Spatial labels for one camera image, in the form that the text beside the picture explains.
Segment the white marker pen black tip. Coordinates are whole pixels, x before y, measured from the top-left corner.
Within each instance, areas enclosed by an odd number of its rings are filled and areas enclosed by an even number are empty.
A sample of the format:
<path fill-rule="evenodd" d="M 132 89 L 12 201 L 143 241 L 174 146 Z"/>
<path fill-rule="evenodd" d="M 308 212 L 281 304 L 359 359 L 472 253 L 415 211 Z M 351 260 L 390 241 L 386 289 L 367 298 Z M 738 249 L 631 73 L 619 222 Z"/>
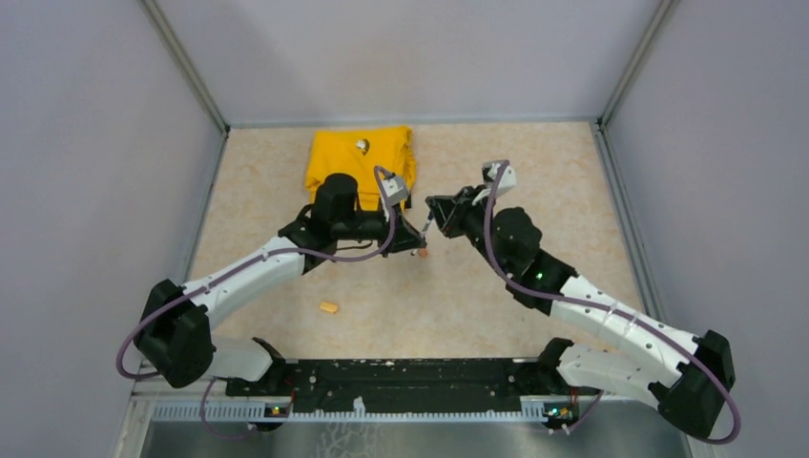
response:
<path fill-rule="evenodd" d="M 433 222 L 434 222 L 434 214 L 432 212 L 429 212 L 425 218 L 425 223 L 420 231 L 424 248 L 427 247 L 427 233 L 429 231 L 429 228 L 432 226 Z"/>

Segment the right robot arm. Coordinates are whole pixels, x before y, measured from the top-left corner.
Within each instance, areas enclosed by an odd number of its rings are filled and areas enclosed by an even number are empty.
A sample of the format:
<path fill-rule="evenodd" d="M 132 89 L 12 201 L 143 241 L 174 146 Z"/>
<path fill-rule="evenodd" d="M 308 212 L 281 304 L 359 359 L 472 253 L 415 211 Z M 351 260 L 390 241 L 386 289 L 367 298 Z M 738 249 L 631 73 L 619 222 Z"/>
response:
<path fill-rule="evenodd" d="M 611 297 L 575 268 L 541 248 L 542 233 L 521 207 L 493 210 L 485 186 L 425 203 L 448 239 L 465 237 L 526 308 L 578 326 L 608 346 L 597 351 L 554 339 L 537 367 L 549 393 L 587 387 L 631 398 L 670 425 L 708 444 L 740 433 L 731 347 L 709 330 L 694 335 Z"/>

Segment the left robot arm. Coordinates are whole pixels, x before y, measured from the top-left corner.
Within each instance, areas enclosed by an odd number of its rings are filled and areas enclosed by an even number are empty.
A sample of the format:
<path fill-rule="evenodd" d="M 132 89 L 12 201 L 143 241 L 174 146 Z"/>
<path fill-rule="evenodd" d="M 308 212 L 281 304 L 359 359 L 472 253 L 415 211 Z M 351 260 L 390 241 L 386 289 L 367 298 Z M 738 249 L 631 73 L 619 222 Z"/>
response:
<path fill-rule="evenodd" d="M 169 386 L 182 388 L 200 379 L 242 379 L 264 395 L 286 381 L 281 355 L 268 343 L 215 339 L 214 330 L 244 305 L 271 288 L 311 272 L 324 261 L 349 262 L 338 253 L 342 241 L 372 241 L 374 251 L 355 257 L 414 251 L 425 237 L 403 214 L 409 191 L 403 177 L 375 167 L 378 206 L 360 206 L 352 176 L 332 174 L 312 203 L 262 247 L 213 275 L 177 285 L 165 280 L 149 293 L 140 323 L 124 349 L 136 348 Z"/>

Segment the yellow folded shirt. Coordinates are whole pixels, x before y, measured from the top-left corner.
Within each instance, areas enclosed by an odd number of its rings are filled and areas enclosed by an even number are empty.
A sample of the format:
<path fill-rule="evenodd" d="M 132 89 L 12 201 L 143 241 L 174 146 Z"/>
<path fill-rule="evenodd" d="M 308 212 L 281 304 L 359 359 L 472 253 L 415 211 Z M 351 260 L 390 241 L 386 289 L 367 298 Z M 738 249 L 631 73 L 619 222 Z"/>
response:
<path fill-rule="evenodd" d="M 412 150 L 412 130 L 394 126 L 367 130 L 320 130 L 315 132 L 304 176 L 304 188 L 314 198 L 332 174 L 346 174 L 358 182 L 360 206 L 375 210 L 379 189 L 374 168 L 381 166 L 402 177 L 408 189 L 417 179 L 417 161 Z"/>

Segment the orange highlighter cap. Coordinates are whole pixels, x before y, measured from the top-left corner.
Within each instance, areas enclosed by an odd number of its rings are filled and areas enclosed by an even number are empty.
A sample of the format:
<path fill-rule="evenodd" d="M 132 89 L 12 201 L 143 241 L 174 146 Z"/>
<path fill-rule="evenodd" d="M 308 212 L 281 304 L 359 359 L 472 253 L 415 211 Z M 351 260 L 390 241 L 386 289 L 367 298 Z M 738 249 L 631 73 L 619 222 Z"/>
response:
<path fill-rule="evenodd" d="M 335 303 L 332 303 L 332 302 L 321 302 L 320 306 L 319 306 L 319 309 L 321 311 L 323 311 L 323 312 L 330 313 L 330 314 L 336 314 L 336 313 L 339 312 L 339 307 Z"/>

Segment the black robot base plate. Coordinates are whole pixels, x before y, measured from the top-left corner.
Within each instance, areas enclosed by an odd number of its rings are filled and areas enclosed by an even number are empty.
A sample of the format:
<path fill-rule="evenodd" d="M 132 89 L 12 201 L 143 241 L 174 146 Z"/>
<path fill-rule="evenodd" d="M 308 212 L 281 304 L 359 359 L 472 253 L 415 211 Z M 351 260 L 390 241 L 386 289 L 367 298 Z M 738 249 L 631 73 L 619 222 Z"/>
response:
<path fill-rule="evenodd" d="M 571 387 L 535 358 L 283 358 L 269 343 L 268 371 L 226 383 L 226 394 L 267 398 L 262 425 L 281 422 L 537 422 L 550 430 L 580 417 L 596 389 Z"/>

